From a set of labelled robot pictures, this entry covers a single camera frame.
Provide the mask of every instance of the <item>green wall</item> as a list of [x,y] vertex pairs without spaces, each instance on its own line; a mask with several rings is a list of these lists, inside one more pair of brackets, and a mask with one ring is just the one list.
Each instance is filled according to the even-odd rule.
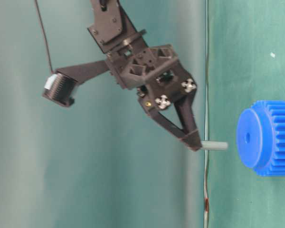
[[[194,74],[204,129],[205,3],[121,0],[150,46],[172,43]],[[54,67],[104,58],[89,0],[43,0]],[[41,97],[49,76],[33,0],[0,0],[0,228],[202,227],[203,152],[152,122],[109,74],[70,109]]]
[[209,0],[210,138],[229,142],[227,152],[209,154],[210,228],[285,228],[285,178],[258,177],[235,143],[245,108],[280,99],[285,0]]

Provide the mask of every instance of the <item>black cable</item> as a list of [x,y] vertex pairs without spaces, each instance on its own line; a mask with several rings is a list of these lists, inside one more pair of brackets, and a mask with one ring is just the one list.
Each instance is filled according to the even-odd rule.
[[38,19],[39,19],[39,23],[40,23],[41,30],[42,30],[43,40],[44,40],[44,43],[45,43],[46,49],[47,49],[48,66],[49,66],[49,69],[50,69],[50,71],[51,71],[51,74],[53,74],[54,71],[53,71],[53,67],[52,67],[51,55],[50,55],[50,53],[49,53],[49,48],[48,48],[48,42],[47,42],[48,39],[47,39],[47,36],[46,36],[46,32],[45,32],[45,30],[44,30],[44,26],[43,26],[41,14],[40,14],[39,5],[38,5],[37,0],[34,0],[34,3],[35,3],[35,6],[36,6],[36,10],[37,10],[37,14],[38,14]]

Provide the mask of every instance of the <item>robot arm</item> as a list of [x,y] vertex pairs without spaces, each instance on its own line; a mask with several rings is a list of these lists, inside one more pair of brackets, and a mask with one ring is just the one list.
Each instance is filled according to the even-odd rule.
[[[202,147],[195,124],[192,103],[197,85],[181,65],[171,45],[148,47],[119,0],[91,0],[95,23],[88,28],[106,54],[104,61],[55,70],[46,83],[43,96],[69,107],[72,91],[85,81],[110,71],[122,89],[138,91],[138,101],[149,117],[196,151]],[[161,112],[174,105],[182,129]]]

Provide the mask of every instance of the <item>screw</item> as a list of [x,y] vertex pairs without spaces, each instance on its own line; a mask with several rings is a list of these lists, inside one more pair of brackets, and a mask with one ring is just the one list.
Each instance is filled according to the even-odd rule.
[[151,102],[150,102],[150,101],[147,101],[147,102],[146,102],[146,106],[147,106],[147,107],[151,107],[151,106],[152,106]]

